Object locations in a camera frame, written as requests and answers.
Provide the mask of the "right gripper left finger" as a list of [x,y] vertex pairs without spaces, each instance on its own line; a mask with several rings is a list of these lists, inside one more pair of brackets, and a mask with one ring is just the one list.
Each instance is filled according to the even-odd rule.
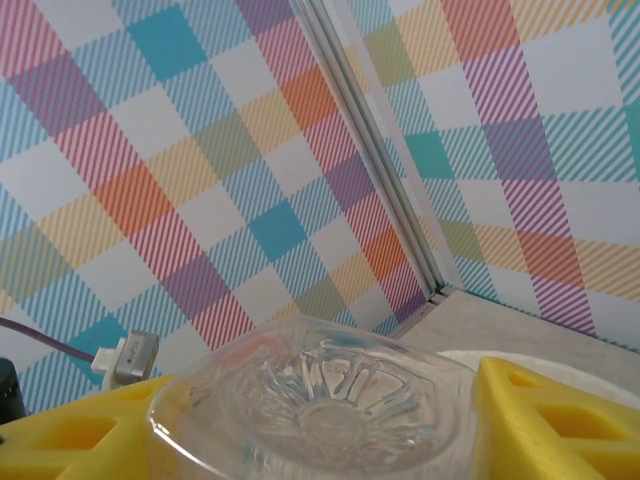
[[153,396],[158,377],[1,426],[3,479],[147,479]]

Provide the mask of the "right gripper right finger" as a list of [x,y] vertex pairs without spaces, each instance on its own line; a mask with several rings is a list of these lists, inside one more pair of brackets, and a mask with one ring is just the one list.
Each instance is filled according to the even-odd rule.
[[485,357],[475,379],[490,479],[636,479],[639,412],[516,363]]

